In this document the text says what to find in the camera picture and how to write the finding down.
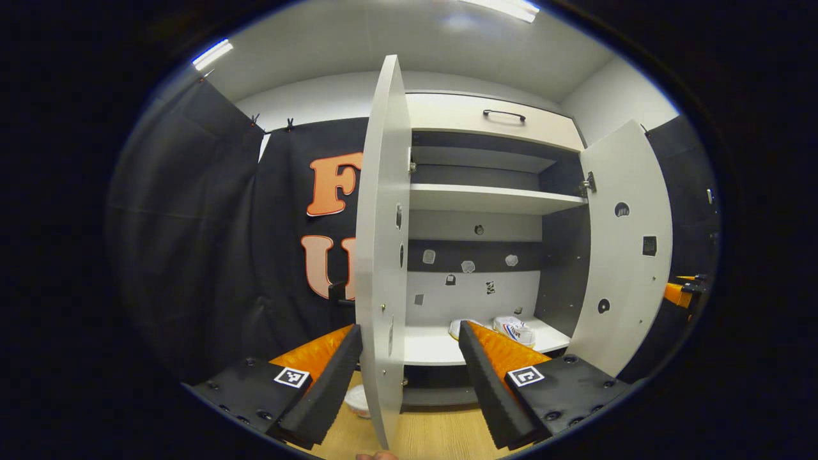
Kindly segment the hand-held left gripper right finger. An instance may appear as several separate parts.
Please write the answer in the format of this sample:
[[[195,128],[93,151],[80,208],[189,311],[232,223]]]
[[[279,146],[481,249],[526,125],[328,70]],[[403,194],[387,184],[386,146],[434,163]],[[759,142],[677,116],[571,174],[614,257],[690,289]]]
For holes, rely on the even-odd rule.
[[[572,431],[632,391],[629,383],[572,353],[550,358],[473,321],[459,324],[458,346],[499,449]]]

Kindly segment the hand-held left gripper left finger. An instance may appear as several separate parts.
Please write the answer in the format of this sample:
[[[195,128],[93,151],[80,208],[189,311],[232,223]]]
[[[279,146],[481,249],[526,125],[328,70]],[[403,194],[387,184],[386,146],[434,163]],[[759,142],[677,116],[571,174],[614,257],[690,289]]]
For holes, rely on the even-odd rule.
[[[360,326],[350,324],[274,359],[241,358],[184,387],[253,431],[311,449],[335,422],[361,352]]]

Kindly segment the white cabinet door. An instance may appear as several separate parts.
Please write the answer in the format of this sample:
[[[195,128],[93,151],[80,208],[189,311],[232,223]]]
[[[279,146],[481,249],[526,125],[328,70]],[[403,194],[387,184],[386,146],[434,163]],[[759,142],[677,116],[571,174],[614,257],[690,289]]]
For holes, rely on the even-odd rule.
[[[412,128],[396,55],[386,56],[366,128],[357,195],[355,315],[360,373],[381,449],[403,405]]]
[[[590,215],[589,273],[567,351],[611,376],[636,355],[662,303],[672,261],[671,203],[642,125],[580,154]]]

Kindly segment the white shoe cabinet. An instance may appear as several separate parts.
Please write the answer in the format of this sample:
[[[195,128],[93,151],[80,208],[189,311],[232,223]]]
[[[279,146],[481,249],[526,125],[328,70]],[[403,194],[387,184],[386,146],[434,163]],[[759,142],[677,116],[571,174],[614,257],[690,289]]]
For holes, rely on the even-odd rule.
[[[625,122],[616,117],[585,149]],[[490,135],[412,129],[411,185],[506,187],[587,200],[581,152]],[[549,215],[412,210],[405,326],[537,318],[572,337],[589,273],[589,206]],[[435,378],[467,365],[423,367]]]

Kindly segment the white cabinet shelf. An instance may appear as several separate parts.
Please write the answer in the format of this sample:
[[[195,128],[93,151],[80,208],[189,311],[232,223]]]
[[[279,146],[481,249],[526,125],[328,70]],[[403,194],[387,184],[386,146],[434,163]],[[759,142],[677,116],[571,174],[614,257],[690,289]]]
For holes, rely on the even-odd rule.
[[[424,211],[541,216],[588,204],[587,200],[578,196],[506,187],[412,184],[410,192],[411,209]]]
[[[523,320],[535,332],[534,350],[540,353],[566,348],[571,338],[537,318]],[[458,341],[444,326],[406,326],[404,362],[406,365],[446,367],[465,365]]]

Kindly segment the white cabinet drawer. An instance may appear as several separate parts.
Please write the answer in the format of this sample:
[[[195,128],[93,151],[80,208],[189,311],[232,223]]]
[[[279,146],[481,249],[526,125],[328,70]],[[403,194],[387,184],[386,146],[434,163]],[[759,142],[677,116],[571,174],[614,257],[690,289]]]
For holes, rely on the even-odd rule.
[[[576,153],[585,149],[575,121],[563,114],[470,95],[407,93],[406,99],[411,126],[416,131],[490,135]],[[527,120],[520,123],[505,114],[486,118],[482,115],[485,109],[523,114]]]

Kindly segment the small white object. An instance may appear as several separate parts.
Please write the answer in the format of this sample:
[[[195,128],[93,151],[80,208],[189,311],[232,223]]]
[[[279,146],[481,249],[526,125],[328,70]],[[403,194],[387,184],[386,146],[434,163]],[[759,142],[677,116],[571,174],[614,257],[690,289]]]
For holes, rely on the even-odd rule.
[[[353,415],[364,420],[371,420],[371,411],[366,400],[363,384],[351,387],[344,397],[344,403]]]

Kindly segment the ceiling light strip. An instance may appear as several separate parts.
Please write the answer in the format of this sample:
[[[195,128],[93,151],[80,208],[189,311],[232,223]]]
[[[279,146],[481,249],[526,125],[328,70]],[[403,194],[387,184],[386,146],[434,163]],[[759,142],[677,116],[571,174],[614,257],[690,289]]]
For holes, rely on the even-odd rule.
[[[192,61],[192,65],[198,71],[204,70],[205,68],[214,64],[216,60],[219,60],[222,56],[228,52],[231,52],[231,50],[233,50],[233,44],[228,39],[222,39],[210,47],[210,49],[197,56]]]

